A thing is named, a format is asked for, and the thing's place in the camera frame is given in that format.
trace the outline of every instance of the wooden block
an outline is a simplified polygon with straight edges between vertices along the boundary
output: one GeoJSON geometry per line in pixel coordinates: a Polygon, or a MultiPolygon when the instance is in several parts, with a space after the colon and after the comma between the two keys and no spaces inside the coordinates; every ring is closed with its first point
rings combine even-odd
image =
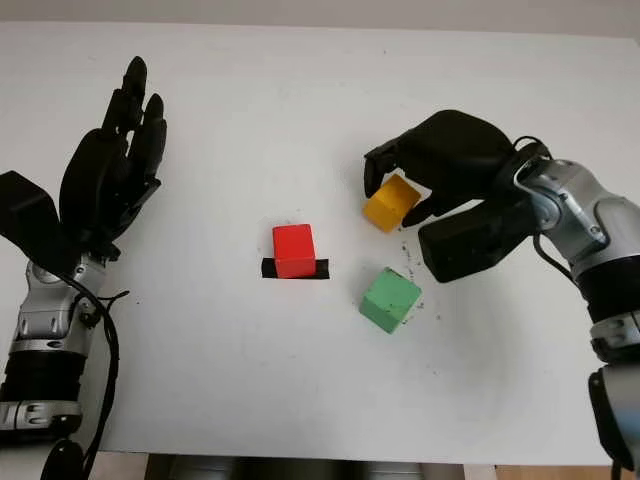
{"type": "Polygon", "coordinates": [[[383,232],[390,232],[420,199],[420,194],[399,175],[393,175],[369,199],[364,214],[383,232]]]}
{"type": "Polygon", "coordinates": [[[273,229],[273,256],[278,278],[309,277],[316,273],[311,225],[285,225],[273,229]]]}
{"type": "Polygon", "coordinates": [[[421,294],[420,287],[387,267],[364,294],[360,313],[393,333],[421,294]]]}

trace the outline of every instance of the black base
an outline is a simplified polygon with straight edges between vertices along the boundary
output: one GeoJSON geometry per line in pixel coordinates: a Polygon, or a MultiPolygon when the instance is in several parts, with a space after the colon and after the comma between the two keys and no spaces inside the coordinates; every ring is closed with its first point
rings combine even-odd
{"type": "MultiPolygon", "coordinates": [[[[278,278],[276,261],[273,258],[262,259],[262,278],[278,278]]],[[[316,260],[316,274],[289,280],[329,280],[329,260],[316,260]]]]}

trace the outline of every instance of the black cable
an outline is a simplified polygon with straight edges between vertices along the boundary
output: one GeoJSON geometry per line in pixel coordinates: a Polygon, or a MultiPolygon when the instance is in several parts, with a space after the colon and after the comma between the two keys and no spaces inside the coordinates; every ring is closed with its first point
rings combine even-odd
{"type": "Polygon", "coordinates": [[[522,135],[521,137],[516,138],[516,140],[512,143],[513,149],[515,150],[516,147],[518,146],[518,144],[523,140],[530,140],[530,141],[532,141],[534,143],[537,143],[538,145],[542,145],[544,147],[544,149],[546,150],[546,154],[549,156],[549,160],[553,160],[553,156],[551,155],[551,152],[549,151],[547,146],[544,143],[542,143],[542,140],[540,140],[538,137],[534,137],[532,135],[522,135]]]}
{"type": "Polygon", "coordinates": [[[98,453],[98,447],[102,440],[102,434],[104,428],[111,413],[113,407],[113,401],[115,399],[116,380],[118,379],[118,362],[120,361],[120,345],[118,343],[118,332],[116,331],[113,318],[109,310],[113,303],[127,295],[129,292],[122,292],[115,297],[109,299],[108,307],[105,307],[102,302],[96,297],[87,287],[74,280],[67,274],[57,274],[67,285],[75,288],[82,296],[86,297],[95,307],[96,311],[100,314],[103,320],[105,338],[109,346],[109,369],[107,372],[107,385],[105,387],[104,399],[102,401],[102,408],[100,409],[100,415],[98,417],[98,425],[96,427],[96,433],[94,434],[91,444],[87,448],[84,455],[84,467],[83,467],[83,480],[88,480],[95,462],[96,455],[98,453]]]}
{"type": "Polygon", "coordinates": [[[533,236],[533,248],[536,253],[540,255],[540,257],[551,265],[553,268],[558,270],[562,275],[567,277],[571,283],[574,283],[573,278],[571,277],[571,272],[564,265],[558,262],[555,258],[552,258],[547,252],[544,251],[542,245],[540,244],[540,234],[536,233],[533,236]]]}
{"type": "Polygon", "coordinates": [[[614,460],[613,464],[611,465],[611,480],[620,480],[621,478],[622,466],[614,460]]]}

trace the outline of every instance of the floor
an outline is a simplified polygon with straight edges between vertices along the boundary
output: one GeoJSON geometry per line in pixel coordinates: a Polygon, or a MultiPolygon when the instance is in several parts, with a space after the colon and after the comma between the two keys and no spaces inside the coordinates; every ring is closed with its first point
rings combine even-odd
{"type": "MultiPolygon", "coordinates": [[[[123,454],[101,452],[97,459],[91,480],[111,480],[117,478],[119,480],[145,480],[145,471],[147,467],[148,455],[146,454],[123,454]]],[[[389,467],[384,464],[378,470],[381,473],[380,478],[390,480],[390,475],[385,474],[389,467]]],[[[414,470],[409,469],[406,475],[399,472],[398,478],[409,477],[414,470]]],[[[496,469],[498,480],[608,480],[610,471],[608,467],[524,467],[524,466],[498,466],[496,469]]],[[[482,475],[472,474],[473,477],[483,477],[482,475]]],[[[630,472],[624,472],[624,480],[632,480],[633,476],[630,472]]]]}

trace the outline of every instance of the white tabletop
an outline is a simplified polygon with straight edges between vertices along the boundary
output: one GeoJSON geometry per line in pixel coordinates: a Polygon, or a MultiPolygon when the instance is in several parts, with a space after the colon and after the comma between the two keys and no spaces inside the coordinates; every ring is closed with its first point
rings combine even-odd
{"type": "MultiPolygon", "coordinates": [[[[640,201],[639,53],[589,37],[0,24],[0,171],[55,197],[134,55],[166,102],[163,186],[117,242],[103,290],[133,292],[114,311],[121,374],[104,448],[607,462],[579,292],[528,242],[436,283],[415,229],[387,235],[362,217],[362,154],[457,108],[542,138],[640,201]],[[312,225],[331,280],[261,278],[271,227],[287,222],[312,225]],[[385,266],[424,292],[391,336],[357,310],[385,266]]],[[[3,241],[0,262],[6,352],[25,258],[3,241]]],[[[98,339],[86,391],[103,352],[98,339]]]]}

